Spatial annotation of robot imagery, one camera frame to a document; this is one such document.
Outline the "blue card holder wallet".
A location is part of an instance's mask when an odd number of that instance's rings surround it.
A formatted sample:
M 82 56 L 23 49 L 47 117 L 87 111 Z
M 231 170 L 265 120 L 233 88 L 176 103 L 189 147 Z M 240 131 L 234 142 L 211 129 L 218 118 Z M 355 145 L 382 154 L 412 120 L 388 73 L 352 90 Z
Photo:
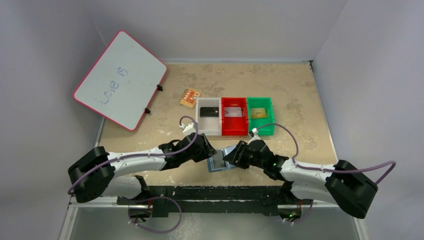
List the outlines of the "blue card holder wallet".
M 208 172 L 213 173 L 213 172 L 226 171 L 226 170 L 236 168 L 235 165 L 227 161 L 224 161 L 224 157 L 228 155 L 230 152 L 232 152 L 235 148 L 236 148 L 236 145 L 217 149 L 216 153 L 212 157 L 207 159 Z

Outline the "white plastic bin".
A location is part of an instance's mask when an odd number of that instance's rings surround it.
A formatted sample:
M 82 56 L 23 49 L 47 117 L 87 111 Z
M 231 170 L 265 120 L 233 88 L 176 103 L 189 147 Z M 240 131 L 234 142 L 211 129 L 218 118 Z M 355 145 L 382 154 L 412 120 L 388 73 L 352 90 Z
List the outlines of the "white plastic bin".
M 198 131 L 207 136 L 222 135 L 222 101 L 220 97 L 200 97 L 195 105 L 195 120 Z M 200 117 L 200 107 L 219 107 L 219 117 Z

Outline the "green plastic bin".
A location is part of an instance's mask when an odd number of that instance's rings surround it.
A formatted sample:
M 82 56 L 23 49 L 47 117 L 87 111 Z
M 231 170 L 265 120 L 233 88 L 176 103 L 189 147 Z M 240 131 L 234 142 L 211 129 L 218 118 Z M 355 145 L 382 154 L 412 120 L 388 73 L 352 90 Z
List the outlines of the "green plastic bin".
M 264 126 L 275 122 L 275 115 L 273 110 L 272 100 L 269 97 L 247 97 L 247 117 L 248 117 L 248 130 L 251 131 L 253 128 L 258 129 L 260 136 L 272 136 L 274 134 L 274 125 Z M 251 119 L 250 108 L 265 108 L 267 118 Z

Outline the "red plastic bin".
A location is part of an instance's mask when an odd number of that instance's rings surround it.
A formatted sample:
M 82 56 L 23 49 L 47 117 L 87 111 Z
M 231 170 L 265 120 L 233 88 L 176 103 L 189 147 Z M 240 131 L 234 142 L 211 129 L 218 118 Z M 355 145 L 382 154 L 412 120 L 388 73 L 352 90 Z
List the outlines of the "red plastic bin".
M 224 107 L 241 107 L 242 117 L 224 117 Z M 248 134 L 248 111 L 245 97 L 222 97 L 222 136 L 246 136 Z

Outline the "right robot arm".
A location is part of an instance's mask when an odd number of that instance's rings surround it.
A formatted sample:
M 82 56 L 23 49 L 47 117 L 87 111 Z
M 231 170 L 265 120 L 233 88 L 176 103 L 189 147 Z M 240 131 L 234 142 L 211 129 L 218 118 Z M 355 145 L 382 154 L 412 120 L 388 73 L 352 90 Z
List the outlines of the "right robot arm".
M 260 168 L 272 180 L 283 181 L 282 200 L 318 200 L 338 205 L 348 215 L 364 219 L 378 191 L 370 178 L 346 160 L 319 166 L 306 163 L 304 168 L 287 156 L 273 153 L 263 140 L 240 141 L 223 160 L 241 169 Z

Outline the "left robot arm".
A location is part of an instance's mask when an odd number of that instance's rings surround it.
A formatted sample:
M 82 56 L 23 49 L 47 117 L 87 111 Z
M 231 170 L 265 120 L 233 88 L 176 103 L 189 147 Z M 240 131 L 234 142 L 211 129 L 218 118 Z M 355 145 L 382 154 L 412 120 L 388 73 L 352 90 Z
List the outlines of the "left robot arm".
M 143 151 L 107 152 L 96 146 L 68 168 L 71 187 L 67 193 L 78 203 L 87 203 L 104 195 L 122 176 L 176 169 L 188 161 L 211 158 L 216 152 L 207 137 L 198 133 Z

